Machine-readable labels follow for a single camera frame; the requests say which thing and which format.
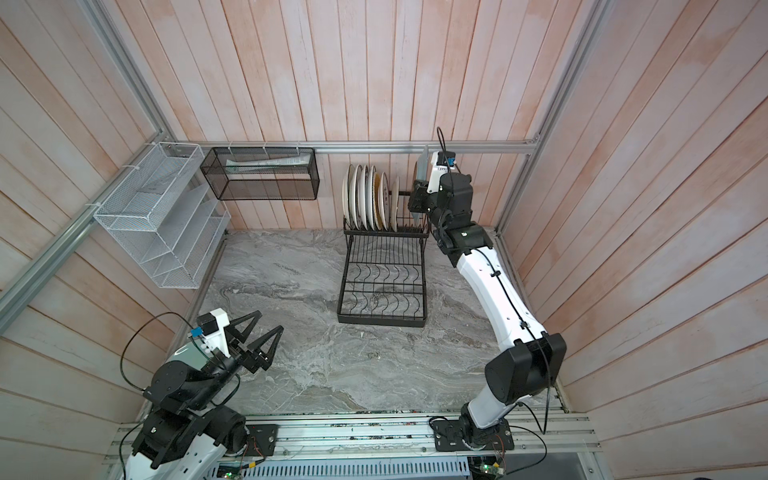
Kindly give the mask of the black round plate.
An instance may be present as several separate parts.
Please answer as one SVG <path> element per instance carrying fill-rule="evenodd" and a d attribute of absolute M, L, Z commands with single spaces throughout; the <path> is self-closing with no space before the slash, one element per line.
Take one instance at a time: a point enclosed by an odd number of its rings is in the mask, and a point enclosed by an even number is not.
<path fill-rule="evenodd" d="M 398 231 L 397 216 L 399 208 L 399 187 L 400 180 L 395 176 L 390 195 L 390 227 L 393 232 Z"/>

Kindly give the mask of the orange sunburst plate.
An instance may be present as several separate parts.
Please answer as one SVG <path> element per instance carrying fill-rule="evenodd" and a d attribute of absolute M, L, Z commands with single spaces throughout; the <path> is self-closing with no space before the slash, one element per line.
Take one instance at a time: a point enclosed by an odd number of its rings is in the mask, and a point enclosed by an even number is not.
<path fill-rule="evenodd" d="M 351 229 L 358 229 L 358 215 L 357 215 L 357 166 L 350 165 L 348 170 L 348 213 Z"/>
<path fill-rule="evenodd" d="M 379 174 L 379 191 L 378 191 L 378 212 L 380 220 L 380 229 L 387 231 L 390 228 L 390 213 L 389 213 L 389 187 L 388 179 L 385 173 Z"/>

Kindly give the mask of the white plate cloud outline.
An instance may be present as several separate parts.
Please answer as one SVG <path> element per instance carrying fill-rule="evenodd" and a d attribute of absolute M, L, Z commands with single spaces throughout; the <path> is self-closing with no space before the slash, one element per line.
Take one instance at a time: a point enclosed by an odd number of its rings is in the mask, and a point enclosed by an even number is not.
<path fill-rule="evenodd" d="M 374 201 L 373 201 L 373 181 L 375 172 L 369 165 L 365 166 L 365 183 L 364 183 L 364 200 L 365 200 L 365 217 L 368 230 L 374 230 L 376 227 L 374 217 Z"/>

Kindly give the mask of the white plate green patterned rim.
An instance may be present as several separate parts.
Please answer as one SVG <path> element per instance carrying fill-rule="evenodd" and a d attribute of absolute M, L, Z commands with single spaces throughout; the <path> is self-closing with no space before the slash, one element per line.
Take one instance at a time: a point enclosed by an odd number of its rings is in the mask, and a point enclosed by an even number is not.
<path fill-rule="evenodd" d="M 360 230 L 367 229 L 367 218 L 365 208 L 365 176 L 366 167 L 363 165 L 357 166 L 357 178 L 356 178 L 356 211 L 358 217 L 358 225 Z"/>

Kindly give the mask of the cream floral plate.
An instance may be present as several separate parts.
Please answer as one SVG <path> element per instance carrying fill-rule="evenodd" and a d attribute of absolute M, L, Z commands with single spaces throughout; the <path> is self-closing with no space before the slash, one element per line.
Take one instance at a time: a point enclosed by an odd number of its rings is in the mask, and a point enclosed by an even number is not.
<path fill-rule="evenodd" d="M 342 227 L 344 229 L 347 229 L 349 226 L 349 200 L 348 200 L 348 173 L 349 173 L 349 165 L 345 172 L 342 175 L 342 181 L 341 181 L 341 187 L 340 187 L 340 197 L 341 197 L 341 208 L 342 208 Z"/>

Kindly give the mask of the black wire dish rack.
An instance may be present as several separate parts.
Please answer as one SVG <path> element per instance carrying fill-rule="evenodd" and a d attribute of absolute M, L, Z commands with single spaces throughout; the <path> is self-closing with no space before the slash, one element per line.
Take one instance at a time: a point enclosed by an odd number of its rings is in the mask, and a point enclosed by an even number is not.
<path fill-rule="evenodd" d="M 430 227 L 401 191 L 395 231 L 344 230 L 346 256 L 336 307 L 343 324 L 422 328 L 426 324 L 425 248 Z"/>

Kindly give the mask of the grey-green plain plate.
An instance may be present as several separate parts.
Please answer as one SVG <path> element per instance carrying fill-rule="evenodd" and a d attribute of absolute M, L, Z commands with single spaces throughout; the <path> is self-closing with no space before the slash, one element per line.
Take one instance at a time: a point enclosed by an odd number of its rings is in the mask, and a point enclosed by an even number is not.
<path fill-rule="evenodd" d="M 429 148 L 425 146 L 419 155 L 416 164 L 414 166 L 413 175 L 413 188 L 429 180 L 430 171 L 430 152 Z"/>

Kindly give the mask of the yellow woven round trivet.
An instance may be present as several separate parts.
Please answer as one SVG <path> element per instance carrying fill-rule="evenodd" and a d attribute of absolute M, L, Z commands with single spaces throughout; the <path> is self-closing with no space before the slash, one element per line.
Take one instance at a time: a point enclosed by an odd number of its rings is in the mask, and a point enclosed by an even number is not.
<path fill-rule="evenodd" d="M 377 231 L 381 231 L 383 227 L 381 208 L 380 208 L 380 202 L 379 202 L 380 182 L 381 182 L 381 174 L 380 172 L 377 171 L 374 173 L 374 180 L 373 180 L 373 208 L 374 208 L 374 218 L 375 218 L 375 225 L 376 225 Z"/>

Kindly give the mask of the light green flower plate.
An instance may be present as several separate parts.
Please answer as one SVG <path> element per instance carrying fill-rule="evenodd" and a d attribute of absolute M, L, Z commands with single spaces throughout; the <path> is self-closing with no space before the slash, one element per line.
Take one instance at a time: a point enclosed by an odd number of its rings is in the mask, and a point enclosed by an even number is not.
<path fill-rule="evenodd" d="M 191 368 L 202 370 L 209 361 L 209 356 L 198 344 L 187 342 L 172 353 L 166 362 L 180 361 Z"/>

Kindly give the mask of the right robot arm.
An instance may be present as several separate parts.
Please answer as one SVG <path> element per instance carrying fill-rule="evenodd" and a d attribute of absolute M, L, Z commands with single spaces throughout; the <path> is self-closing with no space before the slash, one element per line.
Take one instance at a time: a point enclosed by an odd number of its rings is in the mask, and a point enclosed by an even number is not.
<path fill-rule="evenodd" d="M 486 366 L 486 386 L 461 410 L 462 441 L 479 448 L 503 434 L 502 420 L 522 398 L 553 387 L 567 346 L 550 334 L 524 304 L 504 272 L 485 229 L 471 219 L 471 177 L 439 171 L 416 180 L 409 209 L 432 226 L 438 247 L 470 285 L 500 350 Z"/>

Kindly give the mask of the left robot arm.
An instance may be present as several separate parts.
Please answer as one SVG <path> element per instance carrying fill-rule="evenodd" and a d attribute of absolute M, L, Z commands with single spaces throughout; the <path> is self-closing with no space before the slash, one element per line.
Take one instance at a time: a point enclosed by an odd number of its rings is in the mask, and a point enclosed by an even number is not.
<path fill-rule="evenodd" d="M 229 405 L 228 385 L 239 386 L 240 370 L 268 370 L 284 333 L 278 325 L 255 340 L 249 338 L 262 314 L 235 319 L 221 308 L 189 323 L 189 341 L 180 347 L 141 388 L 150 409 L 132 432 L 128 453 L 120 453 L 124 479 L 207 479 L 220 462 L 233 463 L 224 478 L 264 463 L 275 451 L 275 424 L 249 426 Z"/>

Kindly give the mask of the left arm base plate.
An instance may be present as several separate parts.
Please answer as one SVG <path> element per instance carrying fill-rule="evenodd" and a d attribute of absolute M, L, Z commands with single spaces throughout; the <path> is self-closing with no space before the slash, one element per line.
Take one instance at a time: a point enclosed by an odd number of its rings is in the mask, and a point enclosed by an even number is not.
<path fill-rule="evenodd" d="M 247 424 L 245 457 L 271 457 L 274 455 L 279 426 L 277 424 Z"/>

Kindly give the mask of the white mesh wall shelf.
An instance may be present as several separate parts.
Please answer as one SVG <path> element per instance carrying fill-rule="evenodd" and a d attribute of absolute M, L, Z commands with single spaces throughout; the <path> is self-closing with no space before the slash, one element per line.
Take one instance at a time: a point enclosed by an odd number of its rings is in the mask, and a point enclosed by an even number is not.
<path fill-rule="evenodd" d="M 193 177 L 204 160 L 190 143 L 157 143 L 95 212 L 96 221 L 160 288 L 198 289 L 230 214 Z"/>

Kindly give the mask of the black mesh wall basket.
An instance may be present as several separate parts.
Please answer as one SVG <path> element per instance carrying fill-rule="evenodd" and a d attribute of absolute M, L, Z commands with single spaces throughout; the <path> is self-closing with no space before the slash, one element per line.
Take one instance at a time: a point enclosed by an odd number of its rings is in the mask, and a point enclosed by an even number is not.
<path fill-rule="evenodd" d="M 310 201 L 317 198 L 320 185 L 311 148 L 213 147 L 201 171 L 224 201 Z"/>

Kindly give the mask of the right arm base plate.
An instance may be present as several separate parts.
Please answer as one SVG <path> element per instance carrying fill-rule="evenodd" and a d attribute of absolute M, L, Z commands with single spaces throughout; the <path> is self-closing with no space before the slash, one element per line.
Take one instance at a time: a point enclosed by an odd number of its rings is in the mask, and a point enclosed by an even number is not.
<path fill-rule="evenodd" d="M 434 434 L 438 452 L 464 452 L 514 449 L 509 424 L 502 419 L 488 428 L 476 427 L 469 417 L 449 420 L 443 416 L 431 417 L 428 425 Z"/>

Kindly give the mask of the aluminium front rail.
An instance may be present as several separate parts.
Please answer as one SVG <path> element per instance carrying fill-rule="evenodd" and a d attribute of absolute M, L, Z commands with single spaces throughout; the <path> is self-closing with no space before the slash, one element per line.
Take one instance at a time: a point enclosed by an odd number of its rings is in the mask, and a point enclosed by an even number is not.
<path fill-rule="evenodd" d="M 514 410 L 501 434 L 512 454 L 597 452 L 601 444 L 584 414 L 555 410 L 543 419 L 539 408 Z M 249 426 L 274 424 L 274 460 L 436 456 L 430 413 L 251 415 Z"/>

